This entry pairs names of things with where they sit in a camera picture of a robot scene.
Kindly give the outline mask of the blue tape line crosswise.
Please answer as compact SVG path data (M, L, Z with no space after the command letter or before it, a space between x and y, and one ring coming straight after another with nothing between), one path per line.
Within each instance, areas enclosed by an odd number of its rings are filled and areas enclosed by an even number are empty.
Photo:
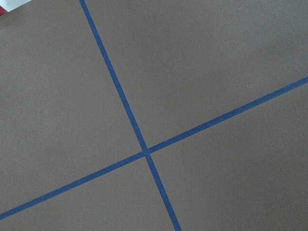
M188 131L185 131L185 132L183 132L183 133L181 133L181 134L179 134L177 136L174 136L174 137L172 137L172 138L170 138L168 140L165 140L165 141L163 141L163 142L161 142L159 144L156 144L156 145L154 145L154 146L149 148L149 152L151 154L155 153L155 152L157 152L157 151L159 151L161 149L164 149L164 148L166 148L166 147L168 147L168 146L170 146L170 145L172 145L174 143L177 143L177 142L179 142L179 141L181 141L181 140L183 140L183 139L185 139L187 137L190 137L190 136L192 136L192 135L194 135L196 133L199 133L199 132L201 132L203 130L206 130L206 129L208 129L208 128L216 125L216 124L219 124L219 123L221 123L223 121L226 121L226 120L228 120L228 119L230 119L230 118L232 118L234 116L237 116L237 115L239 115L239 114L241 114L241 113L243 113L245 111L248 111L248 110L250 110L250 109L252 109L254 107L257 107L257 106L259 106L259 105L261 105L261 104L263 104L263 103L265 103L267 101L270 101L270 100L272 100L272 99L274 99L274 98L276 98L278 96L281 96L281 95L283 95L283 94L285 94L285 93L287 93L289 91L292 91L292 90L294 90L294 89L296 89L296 88L298 88L300 86L303 86L303 85L305 85L307 83L308 83L308 78L304 77L304 78L302 78L302 79L300 79L300 80L298 80L296 82L293 82L293 83L291 83L289 85L286 85L286 86L282 87L281 89L278 89L278 90L276 90L276 91L274 91L274 92L272 92L270 94L267 94L267 95L265 95L263 97L260 97L260 98L254 100L252 102L249 102L249 103L247 103L247 104L245 104L245 105L243 105L243 106L241 106L239 108L236 108L236 109L234 109L234 110L232 110L230 112L227 112L227 113L225 113L225 114L223 114L221 116L218 116L218 117L216 117L216 118L214 118L212 120L209 120L209 121L207 121L207 122L205 122L205 123L203 123L201 125L198 125L198 126L192 128L192 129L188 130ZM102 168L102 169L100 169L100 170L98 170L98 171L96 171L94 173L91 173L91 174L89 174L89 175L87 175L87 176L85 176L83 178L80 178L80 179L78 179L78 180L76 180L74 182L71 182L71 183L69 183L69 184L67 184L67 185L65 185L63 187L60 187L60 188L58 188L58 189L56 189L54 191L51 191L51 192L49 192L49 193L47 193L45 195L42 195L42 196L40 196L38 198L35 198L35 199L31 200L31 201L28 201L28 202L26 202L24 204L21 204L21 205L15 207L15 208L12 208L12 209L10 209L10 210L8 210L6 212L3 212L0 215L0 219L3 220L5 218L10 217L10 216L12 216L14 214L17 214L17 213L19 213L19 212L21 212L23 210L26 210L26 209L28 209L30 207L33 207L33 206L35 206L37 204L40 204L40 203L44 202L44 201L47 201L47 200L49 200L49 199L51 199L53 197L56 197L56 196L58 196L60 194L65 193L65 192L67 192L67 191L69 191L69 190L71 190L73 188L76 188L76 187L78 187L80 185L83 185L83 184L85 184L85 183L87 183L87 182L89 182L89 181L91 181L93 179L96 179L96 178L98 178L100 176L103 176L103 175L105 175L105 174L107 174L107 173L109 173L111 171L114 171L114 170L116 170L116 169L118 169L120 167L123 167L123 166L125 166L125 165L127 165L129 163L132 163L132 162L134 162L134 161L136 161L136 160L138 160L138 159L140 159L142 157L143 157L142 152L134 154L134 155L132 155L132 156L130 156L128 158L125 158L125 159L123 159L123 160L121 160L119 162L116 162L116 163L114 163L114 164L112 164L110 166Z

